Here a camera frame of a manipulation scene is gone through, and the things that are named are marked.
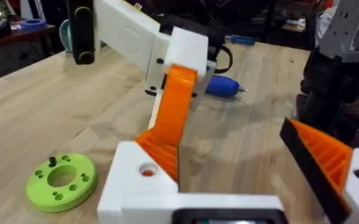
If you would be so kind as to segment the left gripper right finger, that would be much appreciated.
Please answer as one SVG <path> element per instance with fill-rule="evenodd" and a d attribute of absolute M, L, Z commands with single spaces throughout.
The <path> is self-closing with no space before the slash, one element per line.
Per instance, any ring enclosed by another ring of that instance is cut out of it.
<path fill-rule="evenodd" d="M 289 118 L 280 137 L 324 211 L 324 222 L 359 223 L 359 147 Z"/>

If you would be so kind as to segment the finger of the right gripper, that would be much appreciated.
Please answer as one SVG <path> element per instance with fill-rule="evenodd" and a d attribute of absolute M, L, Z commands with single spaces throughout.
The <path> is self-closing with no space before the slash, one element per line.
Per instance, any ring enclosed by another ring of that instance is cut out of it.
<path fill-rule="evenodd" d="M 207 72 L 207 51 L 207 36 L 173 28 L 163 65 L 166 82 L 152 129 L 159 143 L 179 145 L 193 89 Z"/>
<path fill-rule="evenodd" d="M 207 89 L 208 84 L 210 83 L 211 77 L 215 73 L 215 69 L 217 67 L 216 61 L 208 60 L 207 61 L 207 69 L 206 74 L 202 81 L 198 81 L 192 92 L 192 100 L 191 100 L 191 110 L 195 111 L 197 109 L 198 104 L 201 102 L 203 95 Z"/>

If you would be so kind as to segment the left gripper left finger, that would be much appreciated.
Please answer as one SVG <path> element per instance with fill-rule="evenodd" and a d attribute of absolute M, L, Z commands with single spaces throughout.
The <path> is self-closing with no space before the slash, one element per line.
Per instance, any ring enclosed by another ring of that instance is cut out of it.
<path fill-rule="evenodd" d="M 125 196 L 176 194 L 179 187 L 134 141 L 118 144 L 97 206 L 99 223 L 123 223 Z"/>

